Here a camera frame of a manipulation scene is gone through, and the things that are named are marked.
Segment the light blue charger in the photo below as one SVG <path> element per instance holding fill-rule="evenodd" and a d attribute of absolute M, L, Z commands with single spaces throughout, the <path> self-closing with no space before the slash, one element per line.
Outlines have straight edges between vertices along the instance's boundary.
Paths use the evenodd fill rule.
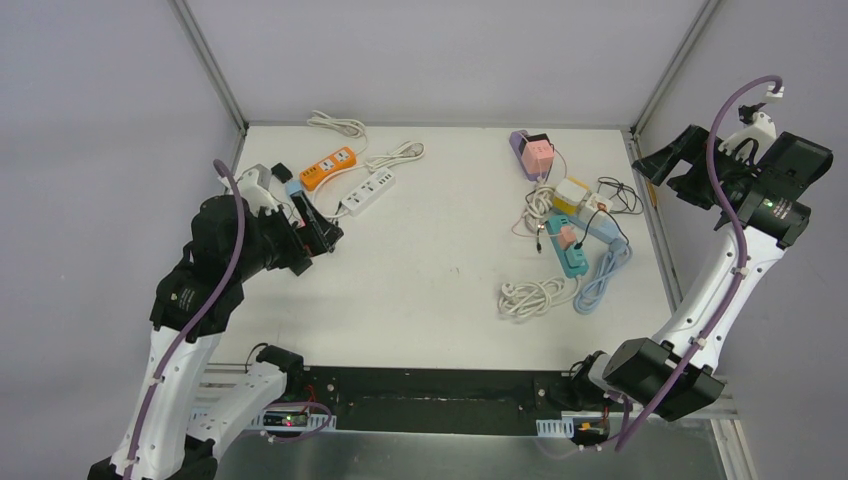
<path fill-rule="evenodd" d="M 299 180 L 290 180 L 285 183 L 285 191 L 289 197 L 292 197 L 303 191 L 303 186 Z"/>

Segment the orange power strip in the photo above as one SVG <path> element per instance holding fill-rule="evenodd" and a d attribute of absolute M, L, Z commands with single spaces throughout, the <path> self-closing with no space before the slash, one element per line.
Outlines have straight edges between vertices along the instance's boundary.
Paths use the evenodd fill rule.
<path fill-rule="evenodd" d="M 354 167 L 357 164 L 357 154 L 350 147 L 342 147 L 322 160 L 304 169 L 299 180 L 307 191 L 314 191 L 331 175 Z"/>

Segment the black charger with cable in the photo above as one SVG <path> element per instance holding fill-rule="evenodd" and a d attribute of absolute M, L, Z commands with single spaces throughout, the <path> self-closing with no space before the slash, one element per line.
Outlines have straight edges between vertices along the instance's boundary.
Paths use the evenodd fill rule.
<path fill-rule="evenodd" d="M 277 163 L 271 167 L 271 174 L 281 183 L 285 184 L 293 178 L 293 174 L 289 168 L 282 163 Z"/>

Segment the white power strip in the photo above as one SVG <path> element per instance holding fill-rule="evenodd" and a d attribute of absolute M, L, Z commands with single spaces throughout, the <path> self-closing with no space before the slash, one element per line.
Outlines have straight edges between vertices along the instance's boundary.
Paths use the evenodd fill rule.
<path fill-rule="evenodd" d="M 353 217 L 358 216 L 396 183 L 395 174 L 388 168 L 372 173 L 341 200 L 342 207 Z"/>

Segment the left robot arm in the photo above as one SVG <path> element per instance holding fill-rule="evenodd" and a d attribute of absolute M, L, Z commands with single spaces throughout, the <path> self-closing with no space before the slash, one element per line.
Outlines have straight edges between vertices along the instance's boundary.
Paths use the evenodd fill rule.
<path fill-rule="evenodd" d="M 300 226 L 267 206 L 252 212 L 236 194 L 201 204 L 181 259 L 156 288 L 146 377 L 133 419 L 117 450 L 91 466 L 90 478 L 211 479 L 263 409 L 303 396 L 303 358 L 268 345 L 205 416 L 191 415 L 201 377 L 243 302 L 245 283 L 263 271 L 301 274 L 342 238 L 342 229 L 305 194 L 292 199 Z"/>

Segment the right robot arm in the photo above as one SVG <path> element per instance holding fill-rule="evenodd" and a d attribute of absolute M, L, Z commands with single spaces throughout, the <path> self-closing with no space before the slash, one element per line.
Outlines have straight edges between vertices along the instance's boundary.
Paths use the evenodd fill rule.
<path fill-rule="evenodd" d="M 590 410 L 626 396 L 674 421 L 713 404 L 724 390 L 713 373 L 729 330 L 758 282 L 806 230 L 811 210 L 799 198 L 833 160 L 830 149 L 789 132 L 723 141 L 691 125 L 636 161 L 636 171 L 685 202 L 720 206 L 717 242 L 660 330 L 581 362 L 567 384 L 566 408 Z"/>

